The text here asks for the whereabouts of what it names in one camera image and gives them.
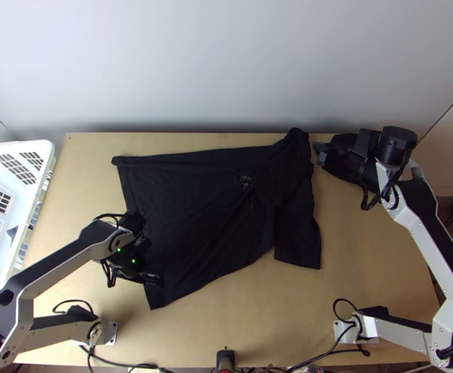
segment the white laundry basket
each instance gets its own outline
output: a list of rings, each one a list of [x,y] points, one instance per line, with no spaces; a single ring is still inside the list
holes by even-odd
[[[20,271],[52,170],[50,141],[0,144],[0,287]]]

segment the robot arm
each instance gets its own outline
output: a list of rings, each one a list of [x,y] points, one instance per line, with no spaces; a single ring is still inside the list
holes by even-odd
[[[12,364],[20,352],[69,339],[90,347],[114,344],[117,323],[103,321],[92,310],[71,306],[64,315],[34,318],[33,302],[90,260],[103,261],[129,280],[143,281],[140,260],[127,258],[138,255],[135,248],[145,241],[144,224],[140,216],[125,216],[116,225],[94,220],[77,240],[11,277],[0,290],[0,368]]]
[[[364,191],[379,191],[377,202],[410,232],[446,300],[431,325],[390,316],[381,306],[357,310],[347,322],[359,327],[346,333],[341,343],[377,343],[379,338],[387,339],[425,354],[431,364],[453,372],[453,240],[437,216],[437,200],[421,168],[409,159],[416,145],[414,133],[396,127],[385,127],[381,134],[373,132],[376,131],[361,130],[354,147],[338,142],[316,144],[318,163]],[[412,179],[399,181],[405,167],[411,169]],[[370,205],[362,204],[363,210],[367,210],[366,206]],[[334,322],[336,337],[348,323]]]

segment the black shirt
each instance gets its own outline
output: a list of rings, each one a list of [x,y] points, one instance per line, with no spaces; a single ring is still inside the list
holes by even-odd
[[[129,211],[147,220],[145,253],[161,286],[145,284],[163,307],[275,246],[275,259],[320,268],[313,218],[309,135],[291,129],[270,146],[148,157],[114,157]]]

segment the black motor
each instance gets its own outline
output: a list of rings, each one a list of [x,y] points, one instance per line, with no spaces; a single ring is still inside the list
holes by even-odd
[[[376,161],[403,169],[417,143],[413,131],[387,126],[381,132],[361,129],[359,134],[335,135],[330,143],[314,142],[313,148],[325,171],[366,193],[378,193]]]

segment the tabletop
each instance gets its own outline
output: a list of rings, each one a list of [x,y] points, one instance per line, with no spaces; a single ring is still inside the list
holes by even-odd
[[[310,141],[332,135],[313,134]],[[101,213],[123,213],[115,155],[151,155],[269,145],[284,134],[71,133],[66,135],[26,255],[26,265],[75,240]],[[334,343],[332,303],[383,305],[390,314],[431,323],[438,309],[428,267],[408,231],[380,206],[362,211],[361,189],[314,168],[315,212],[322,237],[322,268],[279,262],[269,251],[254,264],[223,276],[172,304],[150,311],[143,286],[119,280],[106,287],[90,262],[35,300],[35,316],[62,300],[85,299],[95,313],[119,322],[114,346],[97,354],[128,364],[211,367],[216,352],[236,351],[238,366],[292,366]],[[359,353],[325,357],[322,365],[423,361],[425,356],[380,341]],[[71,342],[20,354],[16,362],[86,365]]]

